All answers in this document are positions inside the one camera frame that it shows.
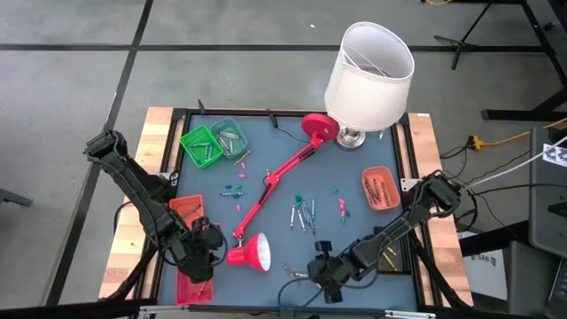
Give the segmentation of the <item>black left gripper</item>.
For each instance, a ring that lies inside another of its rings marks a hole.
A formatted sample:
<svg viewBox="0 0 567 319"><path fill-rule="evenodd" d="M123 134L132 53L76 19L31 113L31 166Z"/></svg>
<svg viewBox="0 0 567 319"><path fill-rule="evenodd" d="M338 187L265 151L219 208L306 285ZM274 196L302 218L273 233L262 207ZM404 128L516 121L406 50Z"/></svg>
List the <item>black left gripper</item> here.
<svg viewBox="0 0 567 319"><path fill-rule="evenodd" d="M177 267L194 284L211 279L218 260L213 251L221 247L221 234L209 230L209 225L206 216L195 218L190 224L191 231L176 246Z"/></svg>

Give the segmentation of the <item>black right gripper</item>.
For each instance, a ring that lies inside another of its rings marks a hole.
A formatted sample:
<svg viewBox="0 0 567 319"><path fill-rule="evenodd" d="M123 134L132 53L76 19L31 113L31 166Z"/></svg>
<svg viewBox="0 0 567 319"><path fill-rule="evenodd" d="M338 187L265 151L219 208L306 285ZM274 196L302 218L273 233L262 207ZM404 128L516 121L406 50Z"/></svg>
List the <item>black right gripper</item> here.
<svg viewBox="0 0 567 319"><path fill-rule="evenodd" d="M309 262L309 278L324 289L324 301L335 304L342 301L339 287L357 276L357 258L350 253L330 257L332 244L322 240L315 242L318 254Z"/></svg>

